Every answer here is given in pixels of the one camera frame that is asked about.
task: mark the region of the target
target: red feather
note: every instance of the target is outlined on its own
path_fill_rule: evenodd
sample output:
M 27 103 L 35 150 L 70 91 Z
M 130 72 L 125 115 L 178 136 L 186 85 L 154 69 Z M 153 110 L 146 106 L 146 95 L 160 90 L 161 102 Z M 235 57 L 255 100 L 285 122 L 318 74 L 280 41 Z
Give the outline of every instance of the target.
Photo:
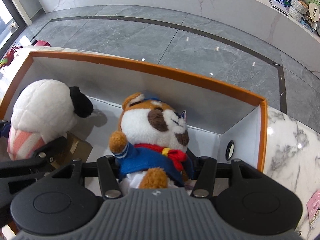
M 18 52 L 23 46 L 13 45 L 12 48 L 5 54 L 5 56 L 0 61 L 0 69 L 5 66 L 9 66 L 14 59 L 14 54 Z

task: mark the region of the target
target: gray tile floor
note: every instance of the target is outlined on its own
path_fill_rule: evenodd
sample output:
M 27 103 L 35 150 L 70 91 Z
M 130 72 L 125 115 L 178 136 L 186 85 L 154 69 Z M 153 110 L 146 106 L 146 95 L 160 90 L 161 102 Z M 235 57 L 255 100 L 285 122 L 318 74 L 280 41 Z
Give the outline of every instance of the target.
M 92 19 L 124 16 L 167 23 Z M 243 87 L 280 109 L 278 71 L 274 66 L 209 37 L 178 30 L 177 25 L 236 42 L 284 67 L 287 114 L 320 132 L 320 79 L 294 59 L 258 38 L 203 17 L 131 5 L 107 5 L 39 13 L 20 37 L 48 41 L 52 46 L 91 50 L 145 59 L 181 68 Z

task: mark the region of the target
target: red scarf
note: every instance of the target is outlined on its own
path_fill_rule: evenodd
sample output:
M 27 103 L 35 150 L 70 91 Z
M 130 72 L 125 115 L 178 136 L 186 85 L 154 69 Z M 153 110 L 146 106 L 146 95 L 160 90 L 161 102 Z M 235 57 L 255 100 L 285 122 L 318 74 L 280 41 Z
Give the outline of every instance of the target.
M 148 148 L 150 150 L 153 150 L 155 152 L 159 152 L 160 154 L 163 154 L 163 150 L 165 147 L 161 147 L 158 145 L 154 144 L 148 144 L 148 143 L 140 143 L 140 144 L 135 144 L 135 148 L 143 147 L 143 148 Z M 168 158 L 173 161 L 173 165 L 178 171 L 183 171 L 183 166 L 181 162 L 184 162 L 187 160 L 187 155 L 181 151 L 181 150 L 176 150 L 176 149 L 170 149 L 168 151 Z

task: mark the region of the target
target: metal rivet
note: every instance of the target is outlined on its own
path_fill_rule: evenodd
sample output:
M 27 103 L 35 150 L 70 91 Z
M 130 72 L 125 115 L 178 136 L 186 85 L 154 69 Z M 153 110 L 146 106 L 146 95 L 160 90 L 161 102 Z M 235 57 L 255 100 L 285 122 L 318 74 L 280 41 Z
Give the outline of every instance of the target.
M 117 197 L 120 197 L 121 192 L 116 189 L 111 189 L 111 190 L 106 191 L 105 195 L 107 198 L 117 198 Z
M 45 158 L 45 157 L 46 157 L 46 154 L 45 154 L 44 152 L 40 152 L 40 153 L 39 153 L 39 157 L 40 157 L 40 158 Z
M 193 192 L 193 195 L 195 195 L 195 197 L 207 197 L 209 195 L 209 192 L 205 189 L 196 189 Z

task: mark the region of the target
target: brown ear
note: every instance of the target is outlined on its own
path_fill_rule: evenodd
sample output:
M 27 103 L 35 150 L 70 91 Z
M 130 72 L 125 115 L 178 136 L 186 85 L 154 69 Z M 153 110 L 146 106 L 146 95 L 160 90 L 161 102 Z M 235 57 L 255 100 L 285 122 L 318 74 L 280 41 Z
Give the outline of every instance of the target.
M 122 109 L 125 110 L 130 105 L 132 105 L 134 103 L 138 103 L 138 102 L 142 101 L 143 99 L 144 99 L 144 94 L 142 94 L 141 92 L 138 92 L 138 93 L 135 93 L 131 96 L 128 96 L 124 100 L 124 102 L 122 103 Z

